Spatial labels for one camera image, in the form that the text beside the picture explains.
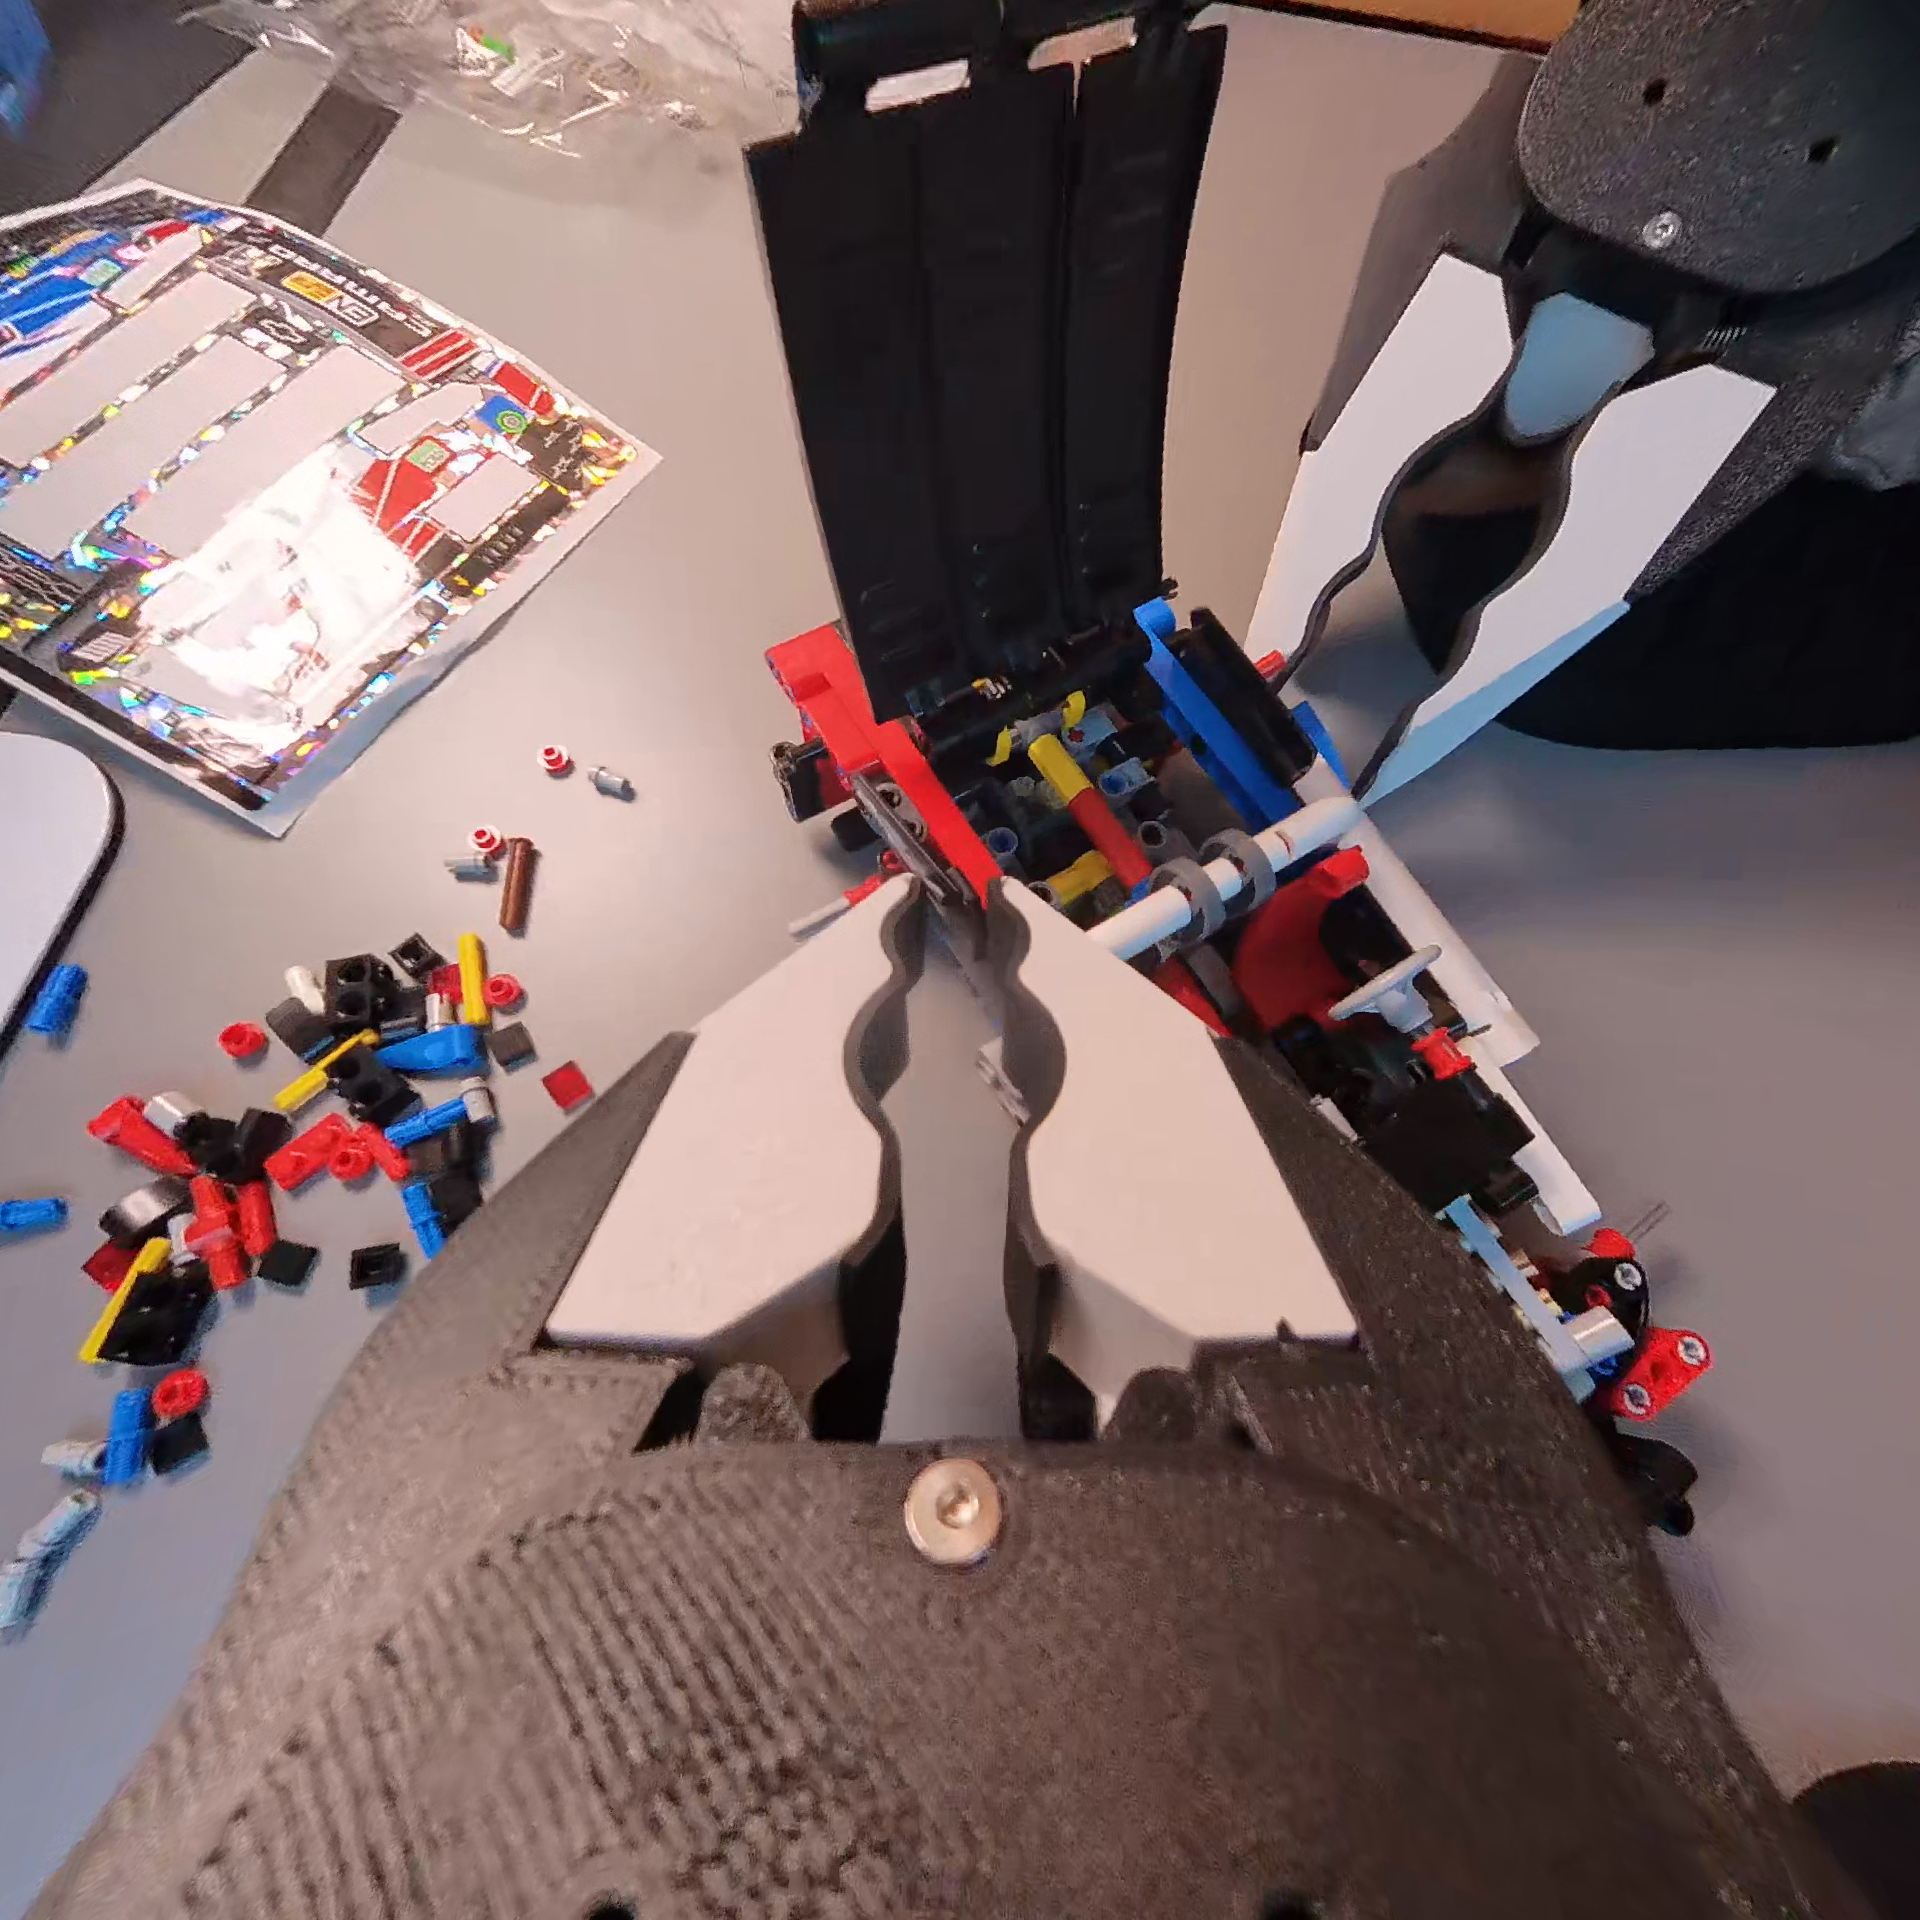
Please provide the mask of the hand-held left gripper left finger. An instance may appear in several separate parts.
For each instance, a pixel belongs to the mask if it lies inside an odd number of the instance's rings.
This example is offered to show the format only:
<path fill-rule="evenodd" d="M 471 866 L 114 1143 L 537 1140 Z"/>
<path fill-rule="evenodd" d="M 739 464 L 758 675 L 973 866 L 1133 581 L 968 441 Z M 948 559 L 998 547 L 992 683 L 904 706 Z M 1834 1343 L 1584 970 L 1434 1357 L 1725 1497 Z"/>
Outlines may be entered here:
<path fill-rule="evenodd" d="M 879 1443 L 904 1325 L 922 889 L 888 877 L 688 1039 L 544 1312 L 559 1349 L 770 1369 L 829 1443 Z"/>

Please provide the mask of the wooden edge strip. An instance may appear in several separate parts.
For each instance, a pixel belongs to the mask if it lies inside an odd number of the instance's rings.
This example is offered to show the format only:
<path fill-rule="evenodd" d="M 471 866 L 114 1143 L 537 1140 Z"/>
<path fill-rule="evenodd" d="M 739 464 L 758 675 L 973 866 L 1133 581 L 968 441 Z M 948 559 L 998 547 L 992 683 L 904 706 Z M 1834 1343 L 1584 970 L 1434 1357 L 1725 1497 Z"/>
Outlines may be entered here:
<path fill-rule="evenodd" d="M 1546 53 L 1573 23 L 1584 5 L 1581 0 L 1232 0 L 1232 10 Z"/>

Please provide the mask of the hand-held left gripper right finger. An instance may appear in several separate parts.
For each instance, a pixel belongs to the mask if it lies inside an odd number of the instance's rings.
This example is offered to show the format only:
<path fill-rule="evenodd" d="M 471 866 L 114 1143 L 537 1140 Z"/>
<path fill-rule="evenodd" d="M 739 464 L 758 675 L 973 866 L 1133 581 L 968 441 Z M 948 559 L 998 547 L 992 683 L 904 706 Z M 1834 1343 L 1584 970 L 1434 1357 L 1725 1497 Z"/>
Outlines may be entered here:
<path fill-rule="evenodd" d="M 1008 877 L 992 983 L 1015 1431 L 1102 1433 L 1143 1373 L 1350 1356 L 1354 1305 L 1232 1076 L 1241 1048 Z"/>

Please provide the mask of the pile of loose lego pieces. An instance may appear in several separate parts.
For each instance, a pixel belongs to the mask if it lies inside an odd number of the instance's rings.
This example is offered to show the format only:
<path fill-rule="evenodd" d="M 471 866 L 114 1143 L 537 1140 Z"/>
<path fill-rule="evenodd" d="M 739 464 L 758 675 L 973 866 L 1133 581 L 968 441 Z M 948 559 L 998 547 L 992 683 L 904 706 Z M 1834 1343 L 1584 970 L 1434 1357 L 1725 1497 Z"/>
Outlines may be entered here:
<path fill-rule="evenodd" d="M 83 1120 L 83 1140 L 143 1172 L 102 1212 L 102 1251 L 83 1257 L 106 1305 L 78 1339 L 78 1364 L 119 1369 L 128 1384 L 106 1433 L 38 1454 L 65 1495 L 7 1553 L 7 1645 L 36 1626 L 108 1488 L 206 1459 L 212 1384 L 194 1364 L 206 1317 L 248 1286 L 311 1286 L 319 1257 L 278 1234 L 278 1198 L 386 1177 L 420 1257 L 437 1257 L 487 1198 L 490 1072 L 537 1064 L 518 973 L 490 973 L 481 936 L 456 936 L 456 952 L 400 936 L 390 952 L 331 959 L 319 973 L 290 970 L 285 986 L 290 997 L 260 1021 L 215 1031 L 235 1067 L 265 1064 L 271 1042 L 300 1064 L 265 1109 L 225 1120 L 186 1091 L 119 1091 Z M 91 973 L 57 962 L 19 1039 L 65 1048 L 83 991 Z"/>

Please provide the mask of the lego car model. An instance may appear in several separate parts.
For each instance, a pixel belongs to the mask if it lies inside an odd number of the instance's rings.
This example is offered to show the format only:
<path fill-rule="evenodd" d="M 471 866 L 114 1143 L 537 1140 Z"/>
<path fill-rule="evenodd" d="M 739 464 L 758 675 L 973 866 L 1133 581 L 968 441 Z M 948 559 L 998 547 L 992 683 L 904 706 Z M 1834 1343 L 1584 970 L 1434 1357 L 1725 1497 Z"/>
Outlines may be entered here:
<path fill-rule="evenodd" d="M 1441 936 L 1386 909 L 1386 853 L 1257 853 L 1327 739 L 1280 659 L 1228 661 L 1164 579 L 1164 414 L 1186 228 L 1228 29 L 1202 5 L 790 5 L 800 127 L 745 149 L 810 508 L 844 615 L 766 650 L 800 718 L 770 747 L 797 821 L 871 853 L 849 904 L 919 873 L 973 986 L 989 889 L 1075 944 L 1133 904 L 1186 925 L 1123 959 L 1095 1127 L 1186 1149 L 1158 1042 L 1240 1042 L 1571 1339 L 1638 1519 L 1695 1530 L 1695 1463 L 1644 1424 L 1705 1369 L 1647 1317 L 1623 1234 L 1525 1234 L 1549 1143 L 1441 986 Z"/>

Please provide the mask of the holographic sticker sheet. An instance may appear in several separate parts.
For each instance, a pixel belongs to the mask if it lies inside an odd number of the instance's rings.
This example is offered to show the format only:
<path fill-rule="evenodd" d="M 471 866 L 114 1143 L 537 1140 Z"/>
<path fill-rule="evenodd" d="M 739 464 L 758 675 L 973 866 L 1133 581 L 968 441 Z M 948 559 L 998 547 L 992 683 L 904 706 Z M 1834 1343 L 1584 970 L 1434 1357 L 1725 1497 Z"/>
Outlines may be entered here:
<path fill-rule="evenodd" d="M 285 838 L 658 453 L 247 205 L 0 231 L 7 688 Z"/>

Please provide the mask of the clear plastic bags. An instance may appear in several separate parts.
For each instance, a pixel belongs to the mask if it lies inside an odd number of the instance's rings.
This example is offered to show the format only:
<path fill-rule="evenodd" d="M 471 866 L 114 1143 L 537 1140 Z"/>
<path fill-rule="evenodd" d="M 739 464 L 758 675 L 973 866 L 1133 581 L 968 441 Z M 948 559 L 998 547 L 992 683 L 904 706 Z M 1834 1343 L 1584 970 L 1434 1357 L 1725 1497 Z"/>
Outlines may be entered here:
<path fill-rule="evenodd" d="M 779 0 L 206 0 L 186 18 L 319 58 L 379 113 L 444 113 L 593 158 L 641 129 L 744 146 L 797 127 Z"/>

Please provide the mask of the white rounded board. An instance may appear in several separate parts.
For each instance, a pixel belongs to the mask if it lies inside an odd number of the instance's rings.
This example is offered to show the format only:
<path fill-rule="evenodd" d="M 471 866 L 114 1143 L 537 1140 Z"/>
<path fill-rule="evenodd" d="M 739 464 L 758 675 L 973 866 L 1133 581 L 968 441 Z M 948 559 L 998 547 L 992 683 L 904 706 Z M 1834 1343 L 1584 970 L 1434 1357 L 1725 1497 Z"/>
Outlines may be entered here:
<path fill-rule="evenodd" d="M 0 733 L 0 1048 L 19 1039 L 119 834 L 119 791 L 78 747 Z"/>

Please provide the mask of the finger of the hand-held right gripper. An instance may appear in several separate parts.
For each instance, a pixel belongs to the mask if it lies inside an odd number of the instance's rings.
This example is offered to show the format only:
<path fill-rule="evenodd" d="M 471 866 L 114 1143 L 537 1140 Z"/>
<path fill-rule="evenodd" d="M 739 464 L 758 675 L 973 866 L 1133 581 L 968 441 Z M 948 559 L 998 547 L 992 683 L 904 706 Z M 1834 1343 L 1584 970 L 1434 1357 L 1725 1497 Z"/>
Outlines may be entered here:
<path fill-rule="evenodd" d="M 1386 325 L 1350 311 L 1350 573 L 1357 579 L 1418 458 L 1474 419 L 1506 414 L 1525 347 L 1506 290 L 1415 290 Z M 1747 339 L 1587 395 L 1556 434 L 1546 528 L 1516 579 L 1465 610 L 1440 688 L 1404 706 L 1354 782 L 1379 800 L 1425 779 L 1509 704 L 1563 668 L 1655 591 L 1661 566 L 1713 540 L 1713 511 L 1738 522 L 1769 489 L 1811 465 L 1859 407 L 1851 388 L 1800 395 L 1816 347 L 1764 371 Z"/>
<path fill-rule="evenodd" d="M 1571 241 L 1525 181 L 1525 105 L 1530 91 L 1482 91 L 1379 200 L 1297 441 L 1241 706 L 1287 706 L 1335 595 L 1386 540 L 1408 552 L 1404 608 L 1434 674 L 1530 566 L 1571 465 Z"/>

